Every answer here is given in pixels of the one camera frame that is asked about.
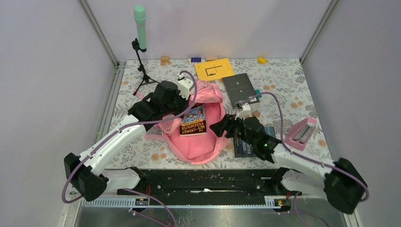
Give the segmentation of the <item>black tablet case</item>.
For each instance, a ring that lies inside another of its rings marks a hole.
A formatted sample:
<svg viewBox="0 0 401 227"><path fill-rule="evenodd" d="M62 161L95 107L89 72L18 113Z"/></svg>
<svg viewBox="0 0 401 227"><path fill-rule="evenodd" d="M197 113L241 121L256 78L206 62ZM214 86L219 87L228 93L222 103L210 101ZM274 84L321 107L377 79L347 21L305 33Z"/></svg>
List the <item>black tablet case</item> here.
<svg viewBox="0 0 401 227"><path fill-rule="evenodd" d="M247 73L236 74L222 78L228 98L234 109L237 109L237 103L249 99L256 95L255 89Z"/></svg>

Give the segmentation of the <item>169-Storey Treehouse book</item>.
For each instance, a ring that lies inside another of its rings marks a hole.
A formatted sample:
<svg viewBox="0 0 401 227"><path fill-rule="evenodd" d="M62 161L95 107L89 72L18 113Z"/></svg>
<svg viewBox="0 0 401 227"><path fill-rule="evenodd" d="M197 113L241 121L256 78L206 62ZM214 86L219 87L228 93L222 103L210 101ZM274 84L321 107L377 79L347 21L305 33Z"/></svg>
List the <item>169-Storey Treehouse book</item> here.
<svg viewBox="0 0 401 227"><path fill-rule="evenodd" d="M180 136L195 136L207 133L204 104L196 104L183 117L179 128Z"/></svg>

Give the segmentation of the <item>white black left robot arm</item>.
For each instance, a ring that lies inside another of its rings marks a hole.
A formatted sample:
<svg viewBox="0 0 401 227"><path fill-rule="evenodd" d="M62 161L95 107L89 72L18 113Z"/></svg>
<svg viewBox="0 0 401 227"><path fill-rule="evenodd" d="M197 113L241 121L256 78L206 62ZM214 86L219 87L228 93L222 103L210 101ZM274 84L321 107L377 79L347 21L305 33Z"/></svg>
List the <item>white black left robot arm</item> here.
<svg viewBox="0 0 401 227"><path fill-rule="evenodd" d="M196 84L190 79L175 83L162 81L154 92L135 103L122 121L105 137L80 155L69 153L63 160L67 182L86 201L94 201L106 191L129 188L142 194L147 182L133 169L106 170L109 162L136 138L154 125L180 117L194 104L191 91Z"/></svg>

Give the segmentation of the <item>pink student backpack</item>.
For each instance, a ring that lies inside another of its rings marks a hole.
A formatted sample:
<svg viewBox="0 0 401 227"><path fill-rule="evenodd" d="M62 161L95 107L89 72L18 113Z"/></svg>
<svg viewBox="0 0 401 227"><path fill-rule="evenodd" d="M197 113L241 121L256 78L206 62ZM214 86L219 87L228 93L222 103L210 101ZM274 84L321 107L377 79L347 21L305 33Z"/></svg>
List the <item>pink student backpack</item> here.
<svg viewBox="0 0 401 227"><path fill-rule="evenodd" d="M156 125L162 132L158 134L146 134L147 140L166 141L174 154L181 160L193 165L202 165L216 158L228 144L225 137L217 137L209 128L210 125L222 120L226 114L223 107L223 93L219 86L203 80L197 80L198 104L204 104L205 110L202 112L206 116L204 124L205 134L200 135L181 135L180 129L183 118L175 118L168 122Z"/></svg>

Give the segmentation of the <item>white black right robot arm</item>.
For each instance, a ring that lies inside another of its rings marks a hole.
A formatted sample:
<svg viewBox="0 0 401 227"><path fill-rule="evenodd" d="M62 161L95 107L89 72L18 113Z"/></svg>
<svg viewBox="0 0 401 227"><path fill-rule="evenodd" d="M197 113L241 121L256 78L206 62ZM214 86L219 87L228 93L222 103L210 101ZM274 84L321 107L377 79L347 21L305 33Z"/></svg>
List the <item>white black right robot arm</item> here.
<svg viewBox="0 0 401 227"><path fill-rule="evenodd" d="M265 132L256 117L243 120L226 114L221 121L210 125L210 129L218 137L243 140L259 159L287 168L282 176L271 182L273 192L278 195L288 190L311 193L346 214L352 214L369 196L367 183L349 160L324 161L289 151L284 142Z"/></svg>

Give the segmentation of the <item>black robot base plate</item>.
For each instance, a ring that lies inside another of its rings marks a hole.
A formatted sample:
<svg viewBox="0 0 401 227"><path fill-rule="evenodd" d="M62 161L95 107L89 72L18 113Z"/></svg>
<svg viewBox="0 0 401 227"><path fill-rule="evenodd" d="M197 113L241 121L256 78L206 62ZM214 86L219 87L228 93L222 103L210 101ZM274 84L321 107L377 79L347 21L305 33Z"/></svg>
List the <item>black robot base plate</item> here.
<svg viewBox="0 0 401 227"><path fill-rule="evenodd" d="M253 197L286 199L296 191L285 189L278 179L281 169L141 169L134 190L164 202L212 199L245 201Z"/></svg>

